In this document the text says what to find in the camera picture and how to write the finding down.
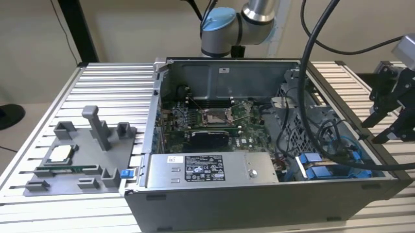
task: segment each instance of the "green circuit board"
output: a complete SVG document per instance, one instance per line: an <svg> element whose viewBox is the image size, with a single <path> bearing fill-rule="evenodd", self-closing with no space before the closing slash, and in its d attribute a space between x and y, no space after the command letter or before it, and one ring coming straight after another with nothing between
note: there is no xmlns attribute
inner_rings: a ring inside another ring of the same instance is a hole
<svg viewBox="0 0 415 233"><path fill-rule="evenodd" d="M175 105L164 112L165 153L249 152L273 153L275 146L261 119L259 106L252 101L235 101L225 109L187 109ZM204 149L188 149L193 132L227 132L227 145Z"/></svg>

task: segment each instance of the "robotic arm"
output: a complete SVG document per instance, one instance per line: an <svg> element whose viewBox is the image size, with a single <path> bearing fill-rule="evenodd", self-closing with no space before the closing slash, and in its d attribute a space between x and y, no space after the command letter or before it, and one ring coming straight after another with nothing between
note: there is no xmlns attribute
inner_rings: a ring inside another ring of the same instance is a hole
<svg viewBox="0 0 415 233"><path fill-rule="evenodd" d="M237 13L232 8L217 7L205 16L201 25L201 53L224 57L232 46L260 44L273 28L277 0L249 0Z"/></svg>
<svg viewBox="0 0 415 233"><path fill-rule="evenodd" d="M371 115L361 126L373 127L389 112L399 107L401 110L396 121L373 138L373 143L385 143L389 139L415 141L415 33L401 38L392 53L407 68L380 67L377 85L369 93Z"/></svg>

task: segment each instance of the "white label sticker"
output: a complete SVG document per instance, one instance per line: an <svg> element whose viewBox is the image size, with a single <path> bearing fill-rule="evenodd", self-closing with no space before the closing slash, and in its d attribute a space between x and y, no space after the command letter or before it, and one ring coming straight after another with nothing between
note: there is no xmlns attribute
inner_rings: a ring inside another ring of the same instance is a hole
<svg viewBox="0 0 415 233"><path fill-rule="evenodd" d="M181 164L183 163L183 156L168 156L167 163L169 164Z"/></svg>
<svg viewBox="0 0 415 233"><path fill-rule="evenodd" d="M229 68L219 68L219 73L224 74L229 72Z"/></svg>

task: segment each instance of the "black cable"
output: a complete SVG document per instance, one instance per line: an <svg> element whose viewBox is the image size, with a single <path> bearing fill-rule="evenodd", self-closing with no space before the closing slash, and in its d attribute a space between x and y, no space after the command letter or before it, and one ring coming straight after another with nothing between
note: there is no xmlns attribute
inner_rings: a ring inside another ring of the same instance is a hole
<svg viewBox="0 0 415 233"><path fill-rule="evenodd" d="M57 16L55 4L53 4L52 0L49 0L49 1L51 1L51 4L52 4L52 7L53 7L53 12L55 12L55 15L56 15L56 18L57 18L57 22L59 22L60 28L63 29L64 34L65 34L68 47L69 47L69 50L71 50L71 53L72 53L72 57L73 57L73 59L75 59L75 65L77 65L77 60L76 60L76 57L75 57L75 54L73 54L73 51L72 51L72 48L71 48L71 43L69 43L69 39L68 39L68 34L67 34L65 29L64 29L63 23L60 22L60 18L59 18L59 16Z"/></svg>
<svg viewBox="0 0 415 233"><path fill-rule="evenodd" d="M336 137L340 138L340 134L339 134L339 128L337 128L337 125L345 120L339 120L335 125L329 125L329 126L325 126L321 130L321 134L317 135L317 137L323 136L324 133L327 132L327 130L332 127L335 129L335 132L336 132Z"/></svg>
<svg viewBox="0 0 415 233"><path fill-rule="evenodd" d="M300 118L303 121L305 133L308 136L308 139L312 143L312 146L315 149L321 153L321 155L329 159L332 162L341 164L344 166L360 168L364 170L377 170L377 171L397 171L397 170L410 170L415 169L415 163L407 163L407 164L400 164L400 165L371 165L371 164L359 164L355 162L349 162L347 160L339 159L336 155L331 155L327 151L324 151L323 147L319 144L319 141L316 137L313 136L313 132L311 130L308 121L307 121L307 112L305 112L305 101L304 101L304 88L305 88L305 72L307 72L307 64L309 60L309 55L312 51L313 44L316 42L319 33L321 31L323 25L325 24L325 21L337 5L340 0L331 0L321 17L317 21L316 27L312 30L312 33L309 35L304 53L303 53L303 58L300 61L300 71L299 71L299 91L297 91L297 98L299 98L299 110L300 110Z"/></svg>
<svg viewBox="0 0 415 233"><path fill-rule="evenodd" d="M304 29L304 32L307 33L307 35L308 35L308 37L309 37L311 32L309 32L309 30L308 30L308 28L307 28L305 20L304 20L305 2L307 2L307 0L303 0L301 6L300 6L300 24L301 24L301 27L303 27L303 29ZM388 44L391 44L391 43L399 41L399 40L401 39L401 37L403 37L403 36L399 36L399 37L396 37L396 38L393 38L393 39L391 39L391 40L387 40L387 41L384 41L384 42L381 42L381 43L379 43L379 44L376 44L376 45L373 45L373 46L371 46L371 47L368 47L368 48L365 48L365 49L363 49L363 50L357 50L357 51L353 51L353 52L336 50L336 49L328 47L327 45L324 45L319 40L316 40L315 43L316 43L323 49L325 49L325 50L328 50L328 51L331 51L331 52L333 52L333 53L336 53L336 54L341 54L341 55L357 55L357 54L361 54L361 53L365 53L365 52L368 52L368 51L372 51L372 50L380 48L381 46L385 46L385 45L388 45Z"/></svg>
<svg viewBox="0 0 415 233"><path fill-rule="evenodd" d="M289 116L289 107L288 107L288 102L285 100L285 115L284 115L284 121L283 121L283 125L280 127L280 132L277 134L276 137L276 148L277 150L283 153L284 157L288 157L291 159L295 159L295 156L292 156L285 150L283 150L283 148L279 146L279 142L280 142L280 138L283 136L283 133L285 131L287 128L287 123L288 123L288 116Z"/></svg>
<svg viewBox="0 0 415 233"><path fill-rule="evenodd" d="M9 149L9 148L7 148L7 147L3 147L3 146L0 146L0 149L4 149L4 150L9 150L11 152L15 152L15 153L17 153L17 151L16 151L16 150L13 150L13 149Z"/></svg>
<svg viewBox="0 0 415 233"><path fill-rule="evenodd" d="M200 37L201 37L201 31L203 31L203 25L207 21L208 15L211 13L211 11L213 10L215 6L216 6L217 0L209 0L208 4L207 4L207 8L205 8L205 12L203 14L203 19L200 22Z"/></svg>
<svg viewBox="0 0 415 233"><path fill-rule="evenodd" d="M187 3L191 5L195 13L196 13L196 16L199 18L199 20L201 21L203 17L201 17L201 14L200 14L200 10L199 10L199 7L197 7L197 4L195 3L195 0L181 0L181 1L187 1Z"/></svg>

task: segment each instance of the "black pole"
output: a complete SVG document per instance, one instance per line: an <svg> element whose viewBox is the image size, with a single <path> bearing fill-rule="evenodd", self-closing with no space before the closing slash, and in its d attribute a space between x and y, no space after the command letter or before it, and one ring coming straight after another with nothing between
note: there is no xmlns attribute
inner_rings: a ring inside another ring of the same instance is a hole
<svg viewBox="0 0 415 233"><path fill-rule="evenodd" d="M99 62L79 0L57 0L83 62Z"/></svg>

